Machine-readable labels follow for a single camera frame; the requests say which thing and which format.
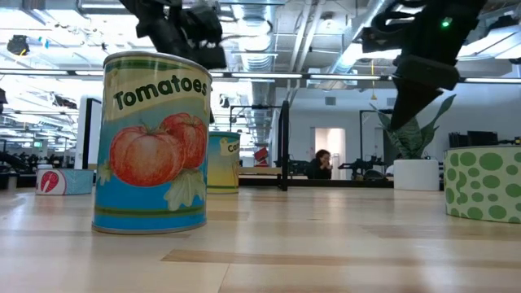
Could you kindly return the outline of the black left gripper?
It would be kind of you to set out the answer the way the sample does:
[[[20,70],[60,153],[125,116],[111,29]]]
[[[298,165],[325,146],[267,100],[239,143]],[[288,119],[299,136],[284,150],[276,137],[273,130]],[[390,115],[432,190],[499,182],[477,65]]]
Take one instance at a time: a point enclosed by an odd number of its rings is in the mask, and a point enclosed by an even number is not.
[[[181,10],[180,17],[193,60],[206,69],[226,68],[225,52],[220,45],[222,27],[216,8],[200,4]]]

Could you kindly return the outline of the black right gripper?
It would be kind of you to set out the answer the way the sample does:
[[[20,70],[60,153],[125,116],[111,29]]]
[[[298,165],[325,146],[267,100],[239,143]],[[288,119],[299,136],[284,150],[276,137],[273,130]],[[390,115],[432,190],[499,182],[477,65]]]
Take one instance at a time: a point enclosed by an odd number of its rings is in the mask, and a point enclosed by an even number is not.
[[[459,71],[450,64],[416,55],[399,55],[393,60],[392,75],[397,90],[391,130],[398,130],[422,109],[443,94],[453,90],[460,80]]]

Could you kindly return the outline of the white can green dots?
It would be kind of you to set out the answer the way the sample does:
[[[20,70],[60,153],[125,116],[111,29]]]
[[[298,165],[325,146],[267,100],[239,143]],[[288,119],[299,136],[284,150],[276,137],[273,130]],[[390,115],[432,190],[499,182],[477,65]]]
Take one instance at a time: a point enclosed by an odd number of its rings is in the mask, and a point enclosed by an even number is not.
[[[521,224],[521,146],[448,149],[444,194],[449,216]]]

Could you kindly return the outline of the carrots can yellow blue label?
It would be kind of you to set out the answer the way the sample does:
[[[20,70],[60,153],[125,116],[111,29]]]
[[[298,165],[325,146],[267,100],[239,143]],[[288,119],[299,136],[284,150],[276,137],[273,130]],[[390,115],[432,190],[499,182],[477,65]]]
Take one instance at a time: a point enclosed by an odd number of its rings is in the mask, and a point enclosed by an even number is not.
[[[208,140],[209,194],[239,192],[240,134],[212,131]]]

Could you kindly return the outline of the tomatoes can blue label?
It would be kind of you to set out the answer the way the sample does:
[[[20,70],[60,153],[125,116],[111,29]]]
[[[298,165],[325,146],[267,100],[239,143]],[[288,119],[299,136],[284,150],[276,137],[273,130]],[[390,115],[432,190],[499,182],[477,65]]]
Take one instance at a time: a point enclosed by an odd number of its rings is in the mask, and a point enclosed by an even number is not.
[[[205,225],[210,73],[142,51],[109,55],[103,70],[93,229],[162,234]]]

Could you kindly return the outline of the salmon can light blue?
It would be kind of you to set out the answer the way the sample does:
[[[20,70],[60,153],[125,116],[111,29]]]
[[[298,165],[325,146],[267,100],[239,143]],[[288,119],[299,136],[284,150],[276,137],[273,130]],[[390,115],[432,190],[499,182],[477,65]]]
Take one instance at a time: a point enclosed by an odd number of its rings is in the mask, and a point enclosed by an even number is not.
[[[94,186],[88,169],[44,168],[37,171],[36,195],[87,195]]]

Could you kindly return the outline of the yellow hanging pendant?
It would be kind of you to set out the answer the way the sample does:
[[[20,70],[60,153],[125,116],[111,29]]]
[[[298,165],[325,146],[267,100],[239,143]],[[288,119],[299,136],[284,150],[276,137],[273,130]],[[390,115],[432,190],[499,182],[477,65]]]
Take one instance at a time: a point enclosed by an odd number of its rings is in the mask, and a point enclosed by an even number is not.
[[[374,67],[374,59],[370,61],[370,69],[371,69],[371,76],[375,75],[375,67]],[[377,96],[375,93],[375,80],[372,80],[372,94],[371,94],[371,100],[377,100]]]

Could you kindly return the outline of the green snake plant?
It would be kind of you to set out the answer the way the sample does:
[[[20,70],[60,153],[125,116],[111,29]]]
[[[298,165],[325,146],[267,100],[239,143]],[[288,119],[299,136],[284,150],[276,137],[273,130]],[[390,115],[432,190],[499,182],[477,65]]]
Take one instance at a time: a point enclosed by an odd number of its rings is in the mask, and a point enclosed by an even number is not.
[[[380,124],[387,133],[392,145],[401,153],[402,158],[405,160],[419,160],[422,158],[424,149],[432,142],[435,136],[438,129],[436,122],[451,108],[455,98],[456,94],[447,97],[442,102],[432,121],[423,127],[420,127],[416,117],[413,117],[397,130],[391,130],[391,117],[389,115],[379,111],[374,105],[371,106],[376,111]]]

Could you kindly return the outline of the black metal stand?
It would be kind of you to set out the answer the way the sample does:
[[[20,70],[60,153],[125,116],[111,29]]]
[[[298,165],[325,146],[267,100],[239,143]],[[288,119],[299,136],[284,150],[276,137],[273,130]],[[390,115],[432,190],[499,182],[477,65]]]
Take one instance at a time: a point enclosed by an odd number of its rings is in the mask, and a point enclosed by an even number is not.
[[[379,114],[374,110],[360,110],[359,159],[370,160],[373,156],[385,164],[391,164],[396,157],[396,148],[391,144],[384,130]]]

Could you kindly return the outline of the white round planter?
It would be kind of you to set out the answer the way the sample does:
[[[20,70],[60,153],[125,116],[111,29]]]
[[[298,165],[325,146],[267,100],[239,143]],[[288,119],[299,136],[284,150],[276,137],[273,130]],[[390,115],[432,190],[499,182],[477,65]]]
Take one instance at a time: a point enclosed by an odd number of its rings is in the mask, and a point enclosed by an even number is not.
[[[395,160],[395,190],[438,191],[440,170],[437,160]]]

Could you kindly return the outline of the black monitors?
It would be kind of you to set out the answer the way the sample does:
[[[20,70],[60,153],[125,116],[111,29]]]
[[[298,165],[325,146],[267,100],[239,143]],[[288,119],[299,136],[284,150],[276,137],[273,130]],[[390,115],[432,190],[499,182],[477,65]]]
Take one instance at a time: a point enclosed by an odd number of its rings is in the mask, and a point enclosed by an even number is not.
[[[467,131],[461,133],[449,133],[449,147],[481,147],[494,146],[498,144],[498,136],[496,132],[488,131]]]

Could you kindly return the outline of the person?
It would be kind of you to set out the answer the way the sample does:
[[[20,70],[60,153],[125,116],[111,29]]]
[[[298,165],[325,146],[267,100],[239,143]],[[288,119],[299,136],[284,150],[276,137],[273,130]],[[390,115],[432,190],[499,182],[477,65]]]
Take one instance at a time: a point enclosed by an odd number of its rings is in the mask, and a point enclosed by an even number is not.
[[[332,176],[331,153],[319,150],[309,162],[306,176],[310,180],[330,180]]]

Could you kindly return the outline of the red object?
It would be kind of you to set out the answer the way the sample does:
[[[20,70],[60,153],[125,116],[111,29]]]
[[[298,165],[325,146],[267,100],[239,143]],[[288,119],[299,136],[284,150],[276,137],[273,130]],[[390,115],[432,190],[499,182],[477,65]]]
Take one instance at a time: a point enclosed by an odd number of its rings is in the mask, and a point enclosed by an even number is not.
[[[254,152],[255,167],[268,167],[269,152],[265,146]]]

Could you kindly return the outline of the silver spiral ventilation duct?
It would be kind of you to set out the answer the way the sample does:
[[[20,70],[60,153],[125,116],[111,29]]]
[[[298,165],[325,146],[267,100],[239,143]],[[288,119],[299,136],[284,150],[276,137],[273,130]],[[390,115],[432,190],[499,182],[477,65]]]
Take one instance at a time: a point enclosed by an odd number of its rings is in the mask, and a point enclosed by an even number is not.
[[[274,10],[266,5],[233,5],[234,16],[239,20],[238,29],[239,53],[244,72],[268,72],[274,65],[274,57],[270,54],[273,49],[273,35],[271,34]],[[253,141],[267,143],[271,132],[273,111],[253,110]]]

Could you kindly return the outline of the black ceiling light rail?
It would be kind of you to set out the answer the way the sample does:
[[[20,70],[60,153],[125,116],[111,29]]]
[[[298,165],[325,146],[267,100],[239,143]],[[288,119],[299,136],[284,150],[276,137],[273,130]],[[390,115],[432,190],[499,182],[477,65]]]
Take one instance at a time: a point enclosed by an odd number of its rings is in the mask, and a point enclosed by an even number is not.
[[[276,72],[211,72],[214,78],[224,79],[283,79],[283,80],[332,80],[332,81],[391,81],[392,76],[335,75],[310,73]],[[461,77],[459,83],[521,85],[521,78],[503,77]]]

